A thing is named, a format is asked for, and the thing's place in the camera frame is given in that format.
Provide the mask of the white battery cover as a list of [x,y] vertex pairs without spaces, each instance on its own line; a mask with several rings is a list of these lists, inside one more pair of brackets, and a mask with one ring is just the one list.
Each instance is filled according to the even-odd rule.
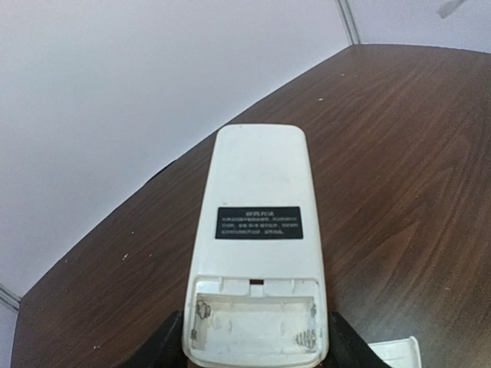
[[393,368],[422,368],[420,347],[416,337],[369,343],[368,346],[388,366]]

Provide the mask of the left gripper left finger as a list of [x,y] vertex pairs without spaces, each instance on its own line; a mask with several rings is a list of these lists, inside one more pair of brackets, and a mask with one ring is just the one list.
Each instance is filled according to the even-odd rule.
[[183,312],[174,311],[128,359],[129,367],[184,367]]

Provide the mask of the white remote control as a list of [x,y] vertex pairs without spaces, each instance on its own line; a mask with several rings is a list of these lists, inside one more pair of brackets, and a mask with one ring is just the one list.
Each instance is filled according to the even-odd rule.
[[305,134],[293,125],[225,126],[197,225],[183,351],[202,367],[314,367],[328,346]]

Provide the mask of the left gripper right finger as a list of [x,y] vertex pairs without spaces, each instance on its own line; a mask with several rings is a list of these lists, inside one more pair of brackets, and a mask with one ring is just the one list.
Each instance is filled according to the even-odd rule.
[[387,368],[337,311],[330,313],[330,367]]

